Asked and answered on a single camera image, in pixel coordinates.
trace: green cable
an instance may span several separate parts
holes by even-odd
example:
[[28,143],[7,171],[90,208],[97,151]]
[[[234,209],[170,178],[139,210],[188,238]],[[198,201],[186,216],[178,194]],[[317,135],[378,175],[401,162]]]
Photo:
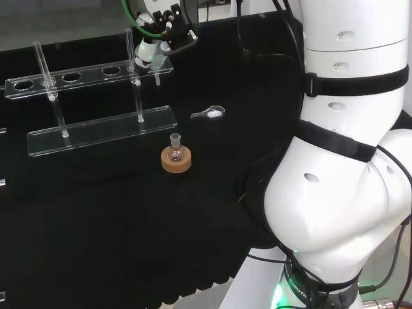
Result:
[[146,30],[144,30],[141,26],[139,26],[139,24],[135,21],[135,19],[133,18],[133,16],[130,14],[129,10],[127,9],[127,3],[126,0],[122,0],[122,4],[123,4],[123,9],[127,15],[127,17],[130,19],[130,21],[133,23],[133,25],[140,31],[142,32],[144,35],[147,35],[148,37],[152,37],[152,38],[161,38],[164,37],[165,34],[167,34],[167,31],[163,31],[162,33],[159,34],[155,34],[155,33],[150,33]]

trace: glass vial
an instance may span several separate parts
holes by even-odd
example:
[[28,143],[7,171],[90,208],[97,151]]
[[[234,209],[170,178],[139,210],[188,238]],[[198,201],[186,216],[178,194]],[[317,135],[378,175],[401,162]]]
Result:
[[179,162],[179,161],[182,161],[186,157],[185,149],[182,147],[180,143],[180,137],[181,136],[178,133],[173,133],[170,136],[171,144],[166,154],[167,158],[170,161]]

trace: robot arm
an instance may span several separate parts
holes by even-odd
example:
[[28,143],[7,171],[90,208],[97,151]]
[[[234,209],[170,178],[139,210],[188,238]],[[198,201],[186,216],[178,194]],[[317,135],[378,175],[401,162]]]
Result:
[[131,11],[128,1],[122,0],[126,15],[143,37],[136,47],[135,71],[138,74],[147,74],[156,55],[171,55],[197,42],[191,23],[186,24],[179,4],[173,4],[176,0],[160,1],[159,5],[152,0],[144,1],[149,11],[136,13]]
[[[274,234],[300,265],[326,284],[341,284],[356,278],[372,252],[411,214],[407,176],[375,148],[387,149],[412,173],[412,131],[388,132],[402,110],[401,83],[362,95],[354,89],[339,93],[339,87],[320,95],[314,90],[326,91],[327,85],[317,87],[318,80],[338,85],[407,74],[409,1],[300,3],[305,71],[313,78],[299,123],[328,132],[330,144],[343,141],[347,148],[346,137],[375,155],[360,160],[331,150],[333,145],[317,140],[317,133],[309,139],[295,136],[268,184],[265,212]],[[281,282],[289,291],[288,304],[305,306],[287,278]],[[331,292],[330,298],[341,292]],[[350,308],[363,308],[359,296],[352,298]]]

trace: black table surface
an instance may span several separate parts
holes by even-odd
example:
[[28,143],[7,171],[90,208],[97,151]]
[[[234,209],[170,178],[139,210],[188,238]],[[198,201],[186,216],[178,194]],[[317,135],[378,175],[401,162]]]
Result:
[[[255,54],[293,55],[276,13],[242,20]],[[124,36],[44,47],[51,71],[126,59]],[[143,80],[144,108],[170,105],[178,126],[31,158],[26,134],[55,126],[46,97],[0,98],[0,291],[10,308],[158,308],[235,276],[250,247],[273,244],[236,202],[236,184],[292,136],[299,74],[287,57],[239,60],[236,20],[203,23],[174,71]],[[38,73],[31,48],[0,53],[0,79]],[[59,94],[66,122],[133,110],[129,82]],[[211,105],[227,113],[190,120]],[[403,113],[397,127],[411,127]],[[160,166],[169,135],[192,167]]]

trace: clear acrylic rack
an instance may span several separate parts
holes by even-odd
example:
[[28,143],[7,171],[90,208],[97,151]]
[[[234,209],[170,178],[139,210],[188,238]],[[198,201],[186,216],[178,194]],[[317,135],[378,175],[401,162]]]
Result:
[[[160,74],[173,70],[168,57],[158,54],[154,57],[147,75],[139,76],[134,71],[135,48],[132,32],[126,29],[126,45],[129,59],[126,61],[99,64],[64,71],[49,72],[39,42],[34,50],[41,74],[8,79],[5,83],[5,97],[9,99],[46,95],[57,121],[57,127],[46,128],[27,134],[28,154],[41,156],[59,151],[85,147],[111,140],[118,140],[153,131],[170,129],[177,125],[170,106],[143,110],[140,94],[140,79],[153,76],[160,85]],[[136,111],[123,115],[66,124],[59,104],[59,92],[67,89],[128,80],[132,83]]]

